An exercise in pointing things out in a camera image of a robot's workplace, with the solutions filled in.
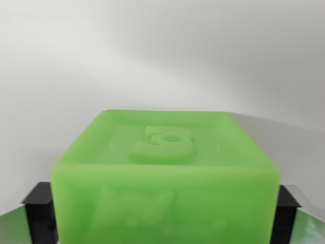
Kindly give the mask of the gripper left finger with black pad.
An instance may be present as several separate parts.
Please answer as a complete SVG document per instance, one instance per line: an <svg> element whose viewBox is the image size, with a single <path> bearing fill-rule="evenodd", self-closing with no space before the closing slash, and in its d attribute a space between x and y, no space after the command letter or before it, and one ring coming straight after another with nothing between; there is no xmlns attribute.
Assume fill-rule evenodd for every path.
<svg viewBox="0 0 325 244"><path fill-rule="evenodd" d="M28 186L1 206L1 243L58 243L49 182Z"/></svg>

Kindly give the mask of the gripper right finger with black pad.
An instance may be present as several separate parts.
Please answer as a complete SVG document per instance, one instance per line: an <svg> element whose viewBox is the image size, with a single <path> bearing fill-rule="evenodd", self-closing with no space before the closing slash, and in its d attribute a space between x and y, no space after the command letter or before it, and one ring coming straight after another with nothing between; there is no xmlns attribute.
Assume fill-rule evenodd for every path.
<svg viewBox="0 0 325 244"><path fill-rule="evenodd" d="M270 243L324 243L324 208L294 185L281 185Z"/></svg>

